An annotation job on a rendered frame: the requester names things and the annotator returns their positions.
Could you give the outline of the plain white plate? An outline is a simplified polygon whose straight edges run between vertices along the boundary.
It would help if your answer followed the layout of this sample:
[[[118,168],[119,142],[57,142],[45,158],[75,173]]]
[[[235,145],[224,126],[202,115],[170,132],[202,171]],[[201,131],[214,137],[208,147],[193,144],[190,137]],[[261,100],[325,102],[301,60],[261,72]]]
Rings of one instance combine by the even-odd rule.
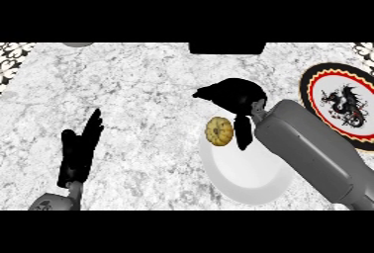
[[[241,151],[235,139],[214,146],[202,134],[198,153],[211,185],[232,201],[257,206],[282,196],[294,170],[257,139]]]

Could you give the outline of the black appliance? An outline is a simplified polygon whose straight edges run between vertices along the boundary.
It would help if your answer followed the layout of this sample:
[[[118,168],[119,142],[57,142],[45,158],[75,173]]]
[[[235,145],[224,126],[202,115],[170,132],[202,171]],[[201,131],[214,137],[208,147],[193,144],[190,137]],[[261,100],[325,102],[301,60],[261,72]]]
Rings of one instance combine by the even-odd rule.
[[[260,54],[264,45],[263,42],[190,42],[187,49],[193,54]]]

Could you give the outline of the yellow squash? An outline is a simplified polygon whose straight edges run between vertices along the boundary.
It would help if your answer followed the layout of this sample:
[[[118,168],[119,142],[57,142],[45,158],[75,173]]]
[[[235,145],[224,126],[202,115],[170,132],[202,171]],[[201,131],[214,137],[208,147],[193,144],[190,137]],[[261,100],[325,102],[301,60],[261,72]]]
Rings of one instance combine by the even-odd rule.
[[[227,118],[212,117],[205,124],[204,135],[214,146],[224,146],[232,140],[233,127]]]

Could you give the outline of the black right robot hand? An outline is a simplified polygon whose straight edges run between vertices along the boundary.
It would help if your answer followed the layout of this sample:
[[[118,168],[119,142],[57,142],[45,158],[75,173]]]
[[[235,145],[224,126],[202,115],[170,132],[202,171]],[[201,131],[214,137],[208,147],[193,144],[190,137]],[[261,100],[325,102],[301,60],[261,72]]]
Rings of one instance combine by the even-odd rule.
[[[252,142],[251,125],[267,116],[267,95],[258,84],[241,78],[226,78],[196,89],[192,96],[209,101],[235,115],[233,133],[241,151]]]

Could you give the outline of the dragon print plate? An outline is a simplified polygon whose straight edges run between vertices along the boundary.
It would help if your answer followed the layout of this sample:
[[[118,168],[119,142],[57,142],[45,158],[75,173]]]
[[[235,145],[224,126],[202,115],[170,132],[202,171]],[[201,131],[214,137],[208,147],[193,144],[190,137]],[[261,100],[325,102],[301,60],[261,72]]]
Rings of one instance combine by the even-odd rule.
[[[316,64],[301,75],[300,102],[354,148],[374,153],[374,77],[347,64]]]

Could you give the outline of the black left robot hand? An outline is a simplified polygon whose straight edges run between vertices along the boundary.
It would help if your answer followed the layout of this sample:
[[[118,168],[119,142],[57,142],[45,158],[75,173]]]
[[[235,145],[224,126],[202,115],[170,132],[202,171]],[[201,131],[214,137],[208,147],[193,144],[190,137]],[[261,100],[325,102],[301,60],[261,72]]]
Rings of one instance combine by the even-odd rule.
[[[96,109],[84,126],[82,133],[71,129],[62,131],[62,165],[57,186],[66,188],[69,182],[87,180],[93,152],[103,131],[100,110]]]

